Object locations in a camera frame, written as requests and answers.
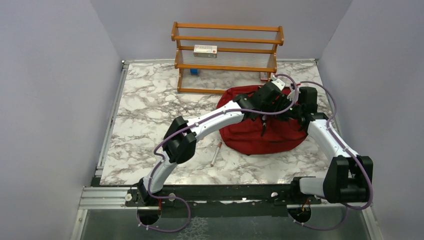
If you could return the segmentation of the red backpack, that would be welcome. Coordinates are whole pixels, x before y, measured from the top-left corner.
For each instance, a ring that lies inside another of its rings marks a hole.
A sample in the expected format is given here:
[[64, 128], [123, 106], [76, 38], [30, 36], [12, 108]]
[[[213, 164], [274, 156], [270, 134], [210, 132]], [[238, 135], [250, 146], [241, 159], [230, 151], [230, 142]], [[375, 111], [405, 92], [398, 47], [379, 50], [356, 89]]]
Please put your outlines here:
[[268, 116], [245, 120], [221, 128], [219, 134], [229, 148], [245, 155], [291, 151], [308, 136], [295, 119], [281, 121]]

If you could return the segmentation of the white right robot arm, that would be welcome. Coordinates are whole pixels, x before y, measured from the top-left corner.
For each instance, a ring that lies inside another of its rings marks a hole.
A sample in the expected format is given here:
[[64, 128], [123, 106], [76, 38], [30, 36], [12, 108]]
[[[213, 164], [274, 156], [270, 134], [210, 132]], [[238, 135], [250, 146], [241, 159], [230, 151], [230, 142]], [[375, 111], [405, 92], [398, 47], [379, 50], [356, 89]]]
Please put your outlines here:
[[298, 184], [288, 190], [289, 199], [300, 204], [314, 195], [330, 203], [364, 203], [368, 207], [374, 196], [371, 158], [352, 150], [331, 126], [333, 118], [318, 112], [318, 92], [314, 87], [292, 89], [288, 98], [295, 102], [287, 111], [289, 118], [318, 143], [329, 162], [325, 177], [300, 177]]

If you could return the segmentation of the brown marker pen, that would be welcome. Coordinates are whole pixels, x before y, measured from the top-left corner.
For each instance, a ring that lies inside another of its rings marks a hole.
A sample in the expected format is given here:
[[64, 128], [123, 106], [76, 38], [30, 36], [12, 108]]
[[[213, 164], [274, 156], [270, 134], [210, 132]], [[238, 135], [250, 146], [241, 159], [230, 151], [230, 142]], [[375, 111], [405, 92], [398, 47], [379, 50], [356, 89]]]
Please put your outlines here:
[[223, 142], [220, 141], [219, 144], [217, 145], [217, 148], [216, 148], [215, 153], [213, 155], [212, 161], [210, 163], [211, 167], [213, 167], [215, 165], [216, 161], [217, 161], [217, 158], [218, 158], [219, 152], [221, 150], [222, 144], [223, 144]]

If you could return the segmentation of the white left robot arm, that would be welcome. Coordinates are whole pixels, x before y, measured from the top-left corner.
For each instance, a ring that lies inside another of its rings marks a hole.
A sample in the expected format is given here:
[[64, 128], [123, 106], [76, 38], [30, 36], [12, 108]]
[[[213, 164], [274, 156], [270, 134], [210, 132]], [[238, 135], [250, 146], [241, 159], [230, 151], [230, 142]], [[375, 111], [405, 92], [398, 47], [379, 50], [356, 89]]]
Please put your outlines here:
[[158, 161], [136, 185], [138, 199], [144, 205], [155, 203], [166, 179], [177, 165], [194, 156], [197, 143], [206, 136], [230, 125], [281, 116], [293, 108], [299, 94], [296, 85], [287, 87], [279, 78], [251, 89], [233, 87], [224, 93], [217, 109], [191, 119], [179, 116], [172, 121], [162, 142], [153, 150]]

